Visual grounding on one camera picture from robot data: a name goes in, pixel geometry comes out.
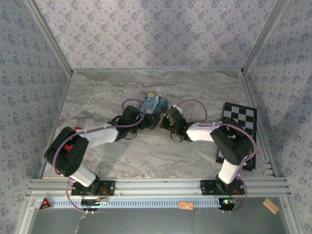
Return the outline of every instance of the black mounting plate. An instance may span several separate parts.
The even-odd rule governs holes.
[[[237,191],[239,192],[239,195],[245,194],[243,182],[239,179],[234,180],[225,193],[217,189],[215,179],[201,180],[200,188],[201,188],[202,195],[229,195],[229,196],[237,195],[237,192],[233,189],[237,189]]]
[[[100,180],[99,188],[105,188],[108,196],[113,196],[115,191],[115,181],[114,180]],[[90,194],[90,191],[81,185],[80,183],[74,183],[72,188],[72,196],[105,196],[105,192],[97,189],[93,194]]]

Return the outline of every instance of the orange tag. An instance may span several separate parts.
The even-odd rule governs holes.
[[[191,201],[180,201],[179,209],[182,210],[193,210],[193,203]]]

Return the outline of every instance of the checkerboard pattern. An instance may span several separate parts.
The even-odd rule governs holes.
[[[223,107],[222,121],[226,118],[234,119],[248,134],[256,141],[257,135],[257,109],[236,105],[226,102]],[[216,162],[223,163],[224,157],[218,150],[216,154]],[[246,162],[243,169],[251,171],[255,169],[255,156]]]

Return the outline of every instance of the wooden block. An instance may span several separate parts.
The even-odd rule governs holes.
[[[268,198],[266,198],[262,204],[265,205],[265,207],[268,208],[273,214],[276,214],[279,211],[279,208]]]
[[[193,203],[190,201],[180,201],[179,202],[179,209],[192,210],[193,209]]]

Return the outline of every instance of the purple floral wallpaper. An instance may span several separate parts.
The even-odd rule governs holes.
[[[0,6],[0,233],[10,234],[38,176],[67,77],[23,1]]]
[[[72,69],[242,67],[276,0],[35,0]]]
[[[275,161],[312,233],[312,1],[291,1],[247,78]]]

